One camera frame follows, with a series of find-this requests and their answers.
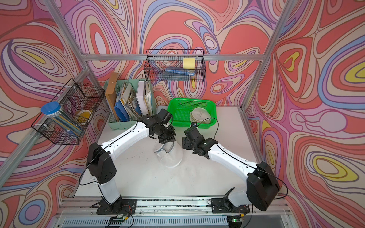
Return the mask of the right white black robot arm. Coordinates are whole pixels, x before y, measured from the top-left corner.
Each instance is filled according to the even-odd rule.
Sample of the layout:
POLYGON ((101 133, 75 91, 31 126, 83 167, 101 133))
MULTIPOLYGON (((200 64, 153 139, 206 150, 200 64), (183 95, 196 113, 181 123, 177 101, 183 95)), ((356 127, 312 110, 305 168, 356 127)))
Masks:
POLYGON ((240 206, 249 204, 261 211, 268 209, 276 198, 280 186, 267 163, 262 161, 257 164, 248 161, 224 148, 217 140, 204 138, 196 123, 185 130, 184 135, 183 149, 192 150, 193 154, 221 164, 245 182, 242 189, 232 187, 220 198, 219 205, 222 209, 234 212, 240 206))

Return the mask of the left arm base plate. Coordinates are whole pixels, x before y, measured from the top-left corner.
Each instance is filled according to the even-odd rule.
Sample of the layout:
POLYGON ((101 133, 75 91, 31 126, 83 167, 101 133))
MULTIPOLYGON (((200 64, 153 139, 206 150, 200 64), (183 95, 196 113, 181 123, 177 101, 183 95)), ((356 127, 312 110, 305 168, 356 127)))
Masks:
POLYGON ((102 199, 97 208, 98 215, 126 215, 134 214, 136 211, 136 199, 117 199, 113 204, 108 204, 102 199))

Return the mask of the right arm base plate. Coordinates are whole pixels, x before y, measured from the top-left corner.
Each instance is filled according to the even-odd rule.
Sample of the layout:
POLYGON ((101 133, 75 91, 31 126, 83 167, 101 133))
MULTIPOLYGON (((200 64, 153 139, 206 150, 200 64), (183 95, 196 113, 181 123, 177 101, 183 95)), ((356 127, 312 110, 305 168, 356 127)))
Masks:
POLYGON ((236 207, 228 199, 224 198, 209 199, 208 205, 211 206, 213 214, 239 213, 246 215, 251 211, 248 205, 241 205, 239 207, 236 207))

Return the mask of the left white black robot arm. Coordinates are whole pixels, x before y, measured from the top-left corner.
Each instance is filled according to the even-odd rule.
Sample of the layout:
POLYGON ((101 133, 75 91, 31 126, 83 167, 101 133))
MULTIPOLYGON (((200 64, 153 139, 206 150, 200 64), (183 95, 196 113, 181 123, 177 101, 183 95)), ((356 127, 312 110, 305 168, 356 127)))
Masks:
POLYGON ((102 144, 93 143, 89 147, 86 169, 97 183, 102 199, 113 205, 121 199, 117 189, 115 175, 117 158, 137 142, 156 136, 161 144, 175 141, 175 129, 172 126, 173 115, 162 109, 157 114, 141 116, 125 132, 102 144))

